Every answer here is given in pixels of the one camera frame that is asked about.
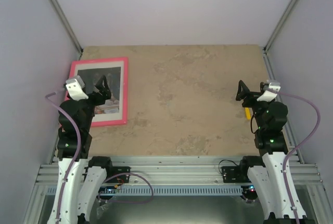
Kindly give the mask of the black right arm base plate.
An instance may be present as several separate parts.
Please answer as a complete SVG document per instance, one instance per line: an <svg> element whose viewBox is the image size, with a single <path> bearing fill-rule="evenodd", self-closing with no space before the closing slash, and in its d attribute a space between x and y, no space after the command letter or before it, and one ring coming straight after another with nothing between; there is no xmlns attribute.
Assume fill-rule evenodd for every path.
<svg viewBox="0 0 333 224"><path fill-rule="evenodd" d="M241 183L244 182L244 177L239 166L222 166L221 174L224 183Z"/></svg>

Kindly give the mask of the yellow screwdriver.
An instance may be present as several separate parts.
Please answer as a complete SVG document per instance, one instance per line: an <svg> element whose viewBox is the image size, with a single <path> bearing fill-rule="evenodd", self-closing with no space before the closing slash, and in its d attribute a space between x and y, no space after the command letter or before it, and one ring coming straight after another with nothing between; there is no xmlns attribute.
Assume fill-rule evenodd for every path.
<svg viewBox="0 0 333 224"><path fill-rule="evenodd" d="M245 108L245 116L247 120L251 120L252 115L249 108Z"/></svg>

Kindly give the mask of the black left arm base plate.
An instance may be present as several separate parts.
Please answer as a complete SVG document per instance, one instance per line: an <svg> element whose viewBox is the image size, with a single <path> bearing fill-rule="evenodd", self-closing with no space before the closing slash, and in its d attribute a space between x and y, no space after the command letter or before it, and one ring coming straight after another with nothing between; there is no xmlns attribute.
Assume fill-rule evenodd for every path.
<svg viewBox="0 0 333 224"><path fill-rule="evenodd" d="M104 183L124 184L129 182L128 173L131 171L129 166L106 166L103 169L107 174Z"/></svg>

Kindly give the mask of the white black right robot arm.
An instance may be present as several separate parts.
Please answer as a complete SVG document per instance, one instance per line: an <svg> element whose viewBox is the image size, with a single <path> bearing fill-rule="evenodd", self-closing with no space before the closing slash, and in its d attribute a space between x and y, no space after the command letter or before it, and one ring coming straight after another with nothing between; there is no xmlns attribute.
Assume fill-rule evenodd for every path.
<svg viewBox="0 0 333 224"><path fill-rule="evenodd" d="M244 156L239 164L239 177L251 182L261 203L264 223L315 223L305 212L293 183L289 152L283 127L288 108L276 101L278 82L260 84L260 91L251 91L238 82L236 101L250 108L257 129L253 131L258 156Z"/></svg>

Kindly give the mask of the pink picture frame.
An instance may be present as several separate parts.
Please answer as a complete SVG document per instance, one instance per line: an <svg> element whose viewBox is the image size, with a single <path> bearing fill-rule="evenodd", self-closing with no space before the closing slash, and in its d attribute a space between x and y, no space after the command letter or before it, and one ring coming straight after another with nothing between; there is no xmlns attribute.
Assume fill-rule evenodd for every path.
<svg viewBox="0 0 333 224"><path fill-rule="evenodd" d="M127 123L128 64L129 61L127 57L80 60L72 63L70 69L71 78L78 75L78 70L114 67L121 68L120 112L114 114L95 114L92 120L93 127L123 125Z"/></svg>

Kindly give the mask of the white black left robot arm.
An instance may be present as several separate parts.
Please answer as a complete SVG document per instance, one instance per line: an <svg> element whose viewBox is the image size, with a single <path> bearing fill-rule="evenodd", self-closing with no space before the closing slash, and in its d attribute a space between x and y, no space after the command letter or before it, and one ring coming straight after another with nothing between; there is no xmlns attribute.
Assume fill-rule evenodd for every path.
<svg viewBox="0 0 333 224"><path fill-rule="evenodd" d="M58 122L58 181L52 212L48 223L89 223L98 189L102 182L114 176L109 157L88 159L92 137L89 134L95 108L111 98L106 77L97 81L87 94L80 76L64 85L68 99L54 105Z"/></svg>

